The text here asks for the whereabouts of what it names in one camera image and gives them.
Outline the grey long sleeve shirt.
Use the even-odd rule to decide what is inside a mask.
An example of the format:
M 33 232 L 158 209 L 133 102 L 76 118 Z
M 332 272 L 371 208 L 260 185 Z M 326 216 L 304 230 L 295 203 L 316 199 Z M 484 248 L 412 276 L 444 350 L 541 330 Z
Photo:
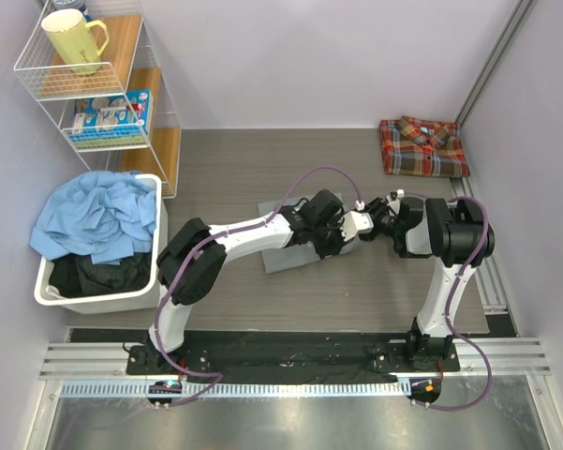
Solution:
M 290 197 L 285 202 L 285 205 L 297 205 L 297 207 L 300 207 L 306 202 L 306 200 L 310 200 L 312 197 L 314 197 L 314 195 L 308 195 L 305 197 Z M 279 202 L 258 203 L 259 215 L 270 215 L 270 213 L 272 213 L 277 207 L 278 203 Z M 361 246 L 362 242 L 360 239 L 355 239 L 345 247 L 342 247 L 339 255 L 335 256 L 348 254 Z M 311 243 L 281 249 L 263 250 L 261 252 L 261 256 L 264 263 L 264 270 L 267 275 L 322 261 Z

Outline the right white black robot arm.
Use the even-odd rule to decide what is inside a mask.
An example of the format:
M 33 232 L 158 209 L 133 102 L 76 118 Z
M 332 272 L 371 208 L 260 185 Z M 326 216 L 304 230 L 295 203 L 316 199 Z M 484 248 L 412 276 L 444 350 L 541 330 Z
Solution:
M 468 282 L 496 244 L 485 207 L 464 196 L 446 201 L 394 192 L 363 211 L 373 228 L 362 240 L 387 236 L 399 257 L 435 261 L 422 309 L 403 336 L 381 345 L 378 368 L 398 373 L 458 370 L 455 316 Z

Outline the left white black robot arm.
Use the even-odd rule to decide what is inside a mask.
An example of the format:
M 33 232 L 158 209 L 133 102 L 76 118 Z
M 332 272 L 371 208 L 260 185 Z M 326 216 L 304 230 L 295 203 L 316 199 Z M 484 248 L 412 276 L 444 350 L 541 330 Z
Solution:
M 323 189 L 295 204 L 278 204 L 267 214 L 228 225 L 189 220 L 157 257 L 160 299 L 149 328 L 149 364 L 159 373 L 214 377 L 182 366 L 185 327 L 193 306 L 207 296 L 229 263 L 266 250 L 312 246 L 324 259 L 354 240 L 346 231 L 342 201 Z

